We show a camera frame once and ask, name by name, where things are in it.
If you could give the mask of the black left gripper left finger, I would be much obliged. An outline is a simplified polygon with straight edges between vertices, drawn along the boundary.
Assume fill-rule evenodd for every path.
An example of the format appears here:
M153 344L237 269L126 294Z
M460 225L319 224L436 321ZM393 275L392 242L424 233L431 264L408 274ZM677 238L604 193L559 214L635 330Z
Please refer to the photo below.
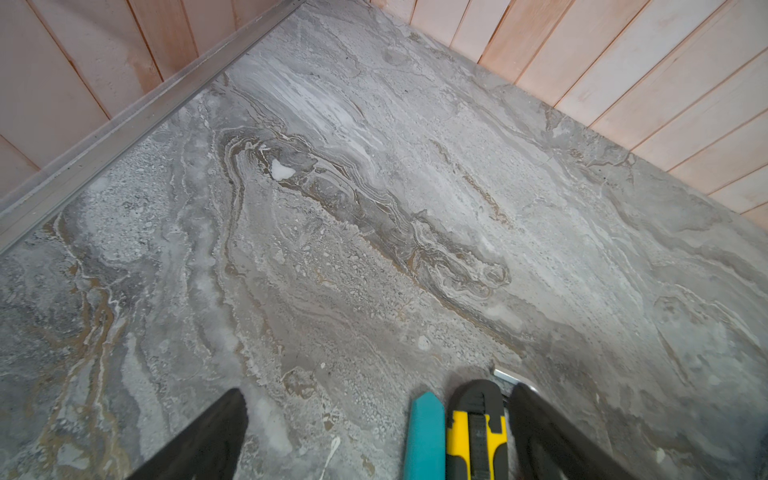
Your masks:
M132 479L232 479L248 427L246 400L226 391L130 475Z

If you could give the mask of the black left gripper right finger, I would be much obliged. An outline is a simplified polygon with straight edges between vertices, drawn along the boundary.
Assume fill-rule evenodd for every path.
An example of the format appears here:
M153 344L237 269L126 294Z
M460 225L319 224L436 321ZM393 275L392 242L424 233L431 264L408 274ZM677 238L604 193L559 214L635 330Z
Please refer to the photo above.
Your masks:
M634 477L529 386L515 385L508 406L524 479Z

